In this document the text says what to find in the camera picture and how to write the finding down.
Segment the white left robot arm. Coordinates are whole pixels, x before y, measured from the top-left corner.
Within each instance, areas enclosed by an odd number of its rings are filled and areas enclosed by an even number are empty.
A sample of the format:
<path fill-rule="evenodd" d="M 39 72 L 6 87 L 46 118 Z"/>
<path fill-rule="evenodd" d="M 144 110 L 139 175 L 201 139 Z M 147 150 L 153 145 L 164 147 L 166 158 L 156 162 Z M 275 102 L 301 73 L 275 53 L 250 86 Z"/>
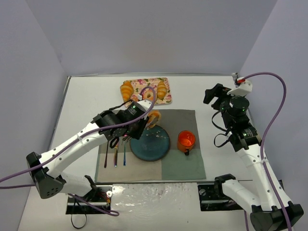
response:
<path fill-rule="evenodd" d="M 95 193 L 97 186 L 88 175 L 79 177 L 65 172 L 73 162 L 92 149 L 110 143 L 115 146 L 121 137 L 139 139 L 149 120 L 153 102 L 132 102 L 125 110 L 97 114 L 79 133 L 42 154 L 32 152 L 26 161 L 30 176 L 42 199 L 58 193 L 85 196 Z"/>

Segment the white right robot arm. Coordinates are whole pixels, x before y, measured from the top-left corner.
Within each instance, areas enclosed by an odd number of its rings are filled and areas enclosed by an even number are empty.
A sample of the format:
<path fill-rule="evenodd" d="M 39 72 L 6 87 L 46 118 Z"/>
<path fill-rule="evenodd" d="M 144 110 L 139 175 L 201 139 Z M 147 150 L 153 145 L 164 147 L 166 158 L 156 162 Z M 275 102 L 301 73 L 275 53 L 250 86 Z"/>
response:
<path fill-rule="evenodd" d="M 231 91 L 217 84 L 205 91 L 203 102 L 210 104 L 216 98 L 211 106 L 223 119 L 222 134 L 243 161 L 257 194 L 246 189 L 232 174 L 215 177 L 217 194 L 238 204 L 249 215 L 256 231 L 291 230 L 303 216 L 303 208 L 292 202 L 277 180 L 261 146 L 262 139 L 247 116 L 249 101 Z"/>

